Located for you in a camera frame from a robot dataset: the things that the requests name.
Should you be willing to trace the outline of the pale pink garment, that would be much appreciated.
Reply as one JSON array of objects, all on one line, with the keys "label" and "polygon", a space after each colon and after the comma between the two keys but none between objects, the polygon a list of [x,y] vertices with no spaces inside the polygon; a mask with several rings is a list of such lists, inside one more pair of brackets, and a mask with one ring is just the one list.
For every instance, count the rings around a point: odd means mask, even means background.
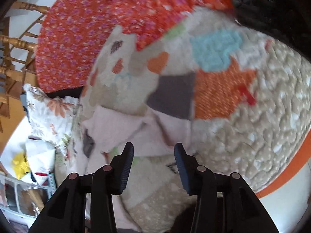
[{"label": "pale pink garment", "polygon": [[188,148],[191,141],[189,120],[149,107],[144,116],[134,116],[98,106],[83,126],[95,145],[107,153],[114,147],[131,142],[135,156],[164,156],[173,154],[176,143]]}]

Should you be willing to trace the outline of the white paper bag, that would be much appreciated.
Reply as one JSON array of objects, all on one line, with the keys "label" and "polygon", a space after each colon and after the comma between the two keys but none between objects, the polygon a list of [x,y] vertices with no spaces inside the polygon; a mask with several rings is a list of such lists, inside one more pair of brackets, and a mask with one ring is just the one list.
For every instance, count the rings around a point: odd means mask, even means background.
[{"label": "white paper bag", "polygon": [[39,185],[48,179],[55,165],[55,147],[43,140],[28,139],[25,143],[26,158],[36,182]]}]

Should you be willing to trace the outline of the white metal shelf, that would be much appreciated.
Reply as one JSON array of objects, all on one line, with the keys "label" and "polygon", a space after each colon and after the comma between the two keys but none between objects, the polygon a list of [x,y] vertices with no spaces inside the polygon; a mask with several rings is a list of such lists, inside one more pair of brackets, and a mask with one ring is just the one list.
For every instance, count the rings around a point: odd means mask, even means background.
[{"label": "white metal shelf", "polygon": [[1,209],[22,217],[35,218],[55,191],[53,174],[49,174],[41,186],[1,175]]}]

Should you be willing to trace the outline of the yellow plastic bag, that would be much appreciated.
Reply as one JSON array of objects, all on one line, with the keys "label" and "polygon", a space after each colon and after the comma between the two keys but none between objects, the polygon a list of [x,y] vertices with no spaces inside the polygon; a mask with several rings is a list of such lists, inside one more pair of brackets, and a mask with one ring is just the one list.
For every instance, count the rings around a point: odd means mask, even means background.
[{"label": "yellow plastic bag", "polygon": [[14,156],[11,161],[12,169],[16,174],[17,179],[21,179],[26,174],[30,173],[30,166],[26,158],[26,153],[20,152]]}]

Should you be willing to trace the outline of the white floral pillow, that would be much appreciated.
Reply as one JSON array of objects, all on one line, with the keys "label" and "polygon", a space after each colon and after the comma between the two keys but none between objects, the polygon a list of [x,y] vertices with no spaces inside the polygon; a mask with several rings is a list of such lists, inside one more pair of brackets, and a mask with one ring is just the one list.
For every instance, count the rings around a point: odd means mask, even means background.
[{"label": "white floral pillow", "polygon": [[32,135],[52,143],[65,153],[79,100],[73,97],[49,98],[40,88],[24,84]]}]

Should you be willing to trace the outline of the patchwork heart quilt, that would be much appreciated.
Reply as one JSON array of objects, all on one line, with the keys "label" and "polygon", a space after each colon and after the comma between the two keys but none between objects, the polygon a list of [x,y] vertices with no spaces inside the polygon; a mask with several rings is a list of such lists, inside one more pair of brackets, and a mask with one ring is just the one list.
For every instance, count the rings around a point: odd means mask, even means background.
[{"label": "patchwork heart quilt", "polygon": [[[187,153],[215,173],[240,173],[254,192],[287,168],[310,130],[310,62],[286,44],[241,27],[222,12],[197,9],[141,51],[114,28],[104,44],[73,126],[56,182],[111,162],[125,146],[98,148],[83,122],[98,106],[144,116],[147,108],[191,122]],[[114,197],[116,224],[163,232],[195,202],[174,155],[134,155],[127,187]]]}]

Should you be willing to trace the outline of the wooden chair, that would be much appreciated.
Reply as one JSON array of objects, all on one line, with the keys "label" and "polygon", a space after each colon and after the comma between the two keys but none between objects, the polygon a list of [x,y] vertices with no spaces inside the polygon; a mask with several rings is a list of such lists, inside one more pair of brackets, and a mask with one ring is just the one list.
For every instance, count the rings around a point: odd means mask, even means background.
[{"label": "wooden chair", "polygon": [[37,40],[38,34],[31,29],[39,24],[50,7],[27,2],[14,2],[12,9],[39,12],[40,16],[21,33],[19,37],[10,37],[10,18],[1,19],[1,118],[10,118],[10,99],[20,99],[22,86],[26,80],[38,84],[35,74],[35,51],[37,43],[27,41],[24,37]]}]

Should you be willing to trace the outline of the red floral blanket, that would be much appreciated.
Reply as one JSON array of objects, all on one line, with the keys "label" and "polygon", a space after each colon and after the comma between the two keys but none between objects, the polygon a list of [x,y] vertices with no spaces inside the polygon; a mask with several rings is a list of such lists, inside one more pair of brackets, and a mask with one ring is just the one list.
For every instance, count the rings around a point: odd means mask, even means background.
[{"label": "red floral blanket", "polygon": [[35,68],[46,93],[86,84],[102,46],[116,26],[136,36],[142,50],[197,6],[232,9],[231,0],[57,0],[38,37]]}]

